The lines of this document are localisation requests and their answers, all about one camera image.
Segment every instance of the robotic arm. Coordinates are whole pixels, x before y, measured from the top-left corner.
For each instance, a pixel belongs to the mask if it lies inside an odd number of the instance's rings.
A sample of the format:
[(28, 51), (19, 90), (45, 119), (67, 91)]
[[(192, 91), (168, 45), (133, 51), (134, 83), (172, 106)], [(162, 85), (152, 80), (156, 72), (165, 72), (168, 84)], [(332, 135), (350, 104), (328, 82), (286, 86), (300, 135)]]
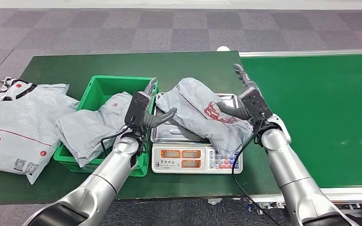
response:
[(57, 202), (34, 213), (23, 226), (97, 226), (137, 165), (148, 128), (171, 119), (176, 109), (161, 116), (147, 113), (152, 100), (153, 79), (144, 92), (132, 96), (124, 122), (123, 135), (112, 152), (96, 170), (76, 189)]
[(250, 80), (242, 66), (234, 68), (243, 81), (246, 91), (239, 98), (241, 108), (230, 108), (217, 103), (220, 110), (252, 125), (262, 121), (257, 142), (264, 147), (278, 187), (288, 208), (293, 226), (357, 226), (343, 214), (320, 190), (306, 167), (292, 150), (291, 137), (281, 118), (273, 114), (258, 86)]

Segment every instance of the white scale body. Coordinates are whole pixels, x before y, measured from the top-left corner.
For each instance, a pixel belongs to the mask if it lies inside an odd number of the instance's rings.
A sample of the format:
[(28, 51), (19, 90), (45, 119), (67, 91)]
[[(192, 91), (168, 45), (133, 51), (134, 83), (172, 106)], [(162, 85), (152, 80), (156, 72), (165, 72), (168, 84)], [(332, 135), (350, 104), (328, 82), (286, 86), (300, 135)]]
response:
[[(217, 94), (226, 105), (238, 107), (234, 94)], [(154, 114), (163, 114), (155, 107)], [(231, 174), (236, 152), (223, 158), (213, 146), (173, 120), (152, 129), (152, 170), (155, 173)], [(234, 173), (243, 170), (243, 156), (235, 165)]]

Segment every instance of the qr code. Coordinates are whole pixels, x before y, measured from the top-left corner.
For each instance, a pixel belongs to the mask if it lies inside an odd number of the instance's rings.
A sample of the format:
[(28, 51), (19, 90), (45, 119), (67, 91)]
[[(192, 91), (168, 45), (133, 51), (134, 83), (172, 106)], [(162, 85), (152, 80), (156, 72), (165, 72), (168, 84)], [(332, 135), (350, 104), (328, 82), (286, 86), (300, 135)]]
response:
[(13, 167), (14, 170), (23, 172), (23, 167), (25, 165), (26, 160), (24, 159), (16, 159), (15, 166)]
[(27, 164), (27, 167), (25, 168), (25, 172), (28, 172), (28, 173), (30, 173), (30, 175), (33, 175), (33, 173), (35, 173), (35, 171), (37, 170), (38, 166), (39, 166), (38, 164), (29, 162)]

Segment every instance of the green bin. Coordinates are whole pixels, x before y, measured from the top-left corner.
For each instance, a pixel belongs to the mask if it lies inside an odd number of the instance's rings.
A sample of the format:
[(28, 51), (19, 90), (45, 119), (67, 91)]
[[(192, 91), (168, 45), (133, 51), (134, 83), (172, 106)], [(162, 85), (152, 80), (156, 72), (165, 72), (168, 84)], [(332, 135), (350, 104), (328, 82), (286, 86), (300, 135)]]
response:
[[(87, 89), (81, 98), (77, 111), (81, 109), (97, 111), (114, 94), (125, 91), (132, 95), (135, 91), (143, 91), (151, 79), (152, 78), (147, 77), (95, 75), (91, 78)], [(155, 97), (158, 93), (157, 82), (153, 92)], [(150, 113), (153, 112), (153, 104), (154, 101), (152, 101), (149, 107)], [(143, 153), (138, 158), (137, 167), (130, 173), (130, 176), (143, 177), (146, 175), (151, 147), (152, 144), (150, 139), (147, 139), (147, 142), (143, 147)], [(61, 142), (53, 156), (53, 159), (66, 166), (70, 171), (81, 173), (92, 173), (103, 162), (104, 158), (104, 155), (101, 154), (90, 163), (80, 168), (73, 155)]]

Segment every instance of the gray plastic bag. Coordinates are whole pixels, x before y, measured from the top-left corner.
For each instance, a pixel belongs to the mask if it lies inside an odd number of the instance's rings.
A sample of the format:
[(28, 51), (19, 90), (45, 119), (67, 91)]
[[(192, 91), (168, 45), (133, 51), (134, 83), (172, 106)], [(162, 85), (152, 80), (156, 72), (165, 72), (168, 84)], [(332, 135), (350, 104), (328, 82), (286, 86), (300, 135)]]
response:
[(241, 150), (252, 135), (252, 125), (222, 113), (216, 104), (218, 102), (222, 100), (203, 83), (185, 78), (156, 100), (156, 105), (164, 112), (177, 108), (173, 119), (200, 137), (209, 139), (213, 147), (227, 158)]
[(6, 77), (0, 89), (0, 170), (33, 184), (59, 143), (55, 121), (76, 110), (68, 85), (36, 85)]
[[(100, 140), (120, 131), (124, 125), (132, 96), (126, 92), (113, 95), (98, 111), (79, 110), (61, 117), (57, 122), (57, 134), (80, 167), (98, 157), (103, 149)], [(105, 140), (105, 147), (114, 143)]]

